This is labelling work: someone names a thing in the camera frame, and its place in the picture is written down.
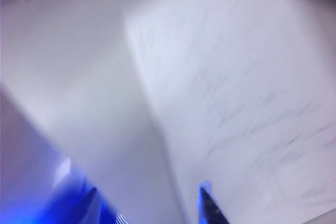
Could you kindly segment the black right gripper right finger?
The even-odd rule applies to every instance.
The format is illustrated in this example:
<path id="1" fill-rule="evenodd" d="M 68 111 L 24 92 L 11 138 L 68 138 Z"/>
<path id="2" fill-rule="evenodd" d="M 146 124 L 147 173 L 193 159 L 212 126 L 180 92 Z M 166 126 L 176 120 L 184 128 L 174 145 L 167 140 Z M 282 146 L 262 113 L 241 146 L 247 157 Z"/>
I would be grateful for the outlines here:
<path id="1" fill-rule="evenodd" d="M 229 224 L 212 195 L 209 181 L 202 182 L 198 188 L 197 210 L 199 224 Z"/>

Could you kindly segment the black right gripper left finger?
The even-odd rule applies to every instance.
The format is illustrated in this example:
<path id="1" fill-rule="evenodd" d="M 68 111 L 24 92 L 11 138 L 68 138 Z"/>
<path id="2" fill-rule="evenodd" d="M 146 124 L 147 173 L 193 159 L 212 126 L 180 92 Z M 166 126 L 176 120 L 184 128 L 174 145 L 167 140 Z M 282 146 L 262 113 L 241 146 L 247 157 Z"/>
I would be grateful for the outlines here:
<path id="1" fill-rule="evenodd" d="M 98 223 L 99 195 L 95 187 L 80 197 L 69 195 L 55 206 L 54 223 Z"/>

